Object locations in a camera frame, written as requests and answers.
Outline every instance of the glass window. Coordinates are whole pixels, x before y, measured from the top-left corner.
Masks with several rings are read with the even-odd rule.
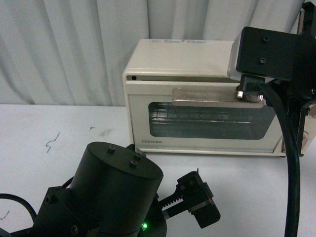
[[[148,109],[150,134],[154,137],[259,140],[275,117],[268,106],[241,109],[152,102]]]

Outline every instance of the toaster oven door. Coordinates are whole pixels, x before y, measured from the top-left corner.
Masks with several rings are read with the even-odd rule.
[[[235,83],[127,82],[133,142],[145,152],[282,155],[273,108],[240,102],[235,89]],[[174,90],[202,91],[204,99],[175,102]]]

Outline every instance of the green led light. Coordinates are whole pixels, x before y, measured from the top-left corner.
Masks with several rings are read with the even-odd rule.
[[[146,223],[142,224],[142,230],[145,231],[148,228],[148,225]]]

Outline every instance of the oven door handle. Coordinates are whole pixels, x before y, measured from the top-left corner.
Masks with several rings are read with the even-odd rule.
[[[257,97],[237,98],[235,90],[204,91],[176,88],[172,90],[174,106],[223,107],[259,109],[265,104]]]

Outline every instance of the toshiba logo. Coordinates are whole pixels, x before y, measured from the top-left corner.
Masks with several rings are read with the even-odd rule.
[[[161,141],[142,140],[142,143],[162,143]]]

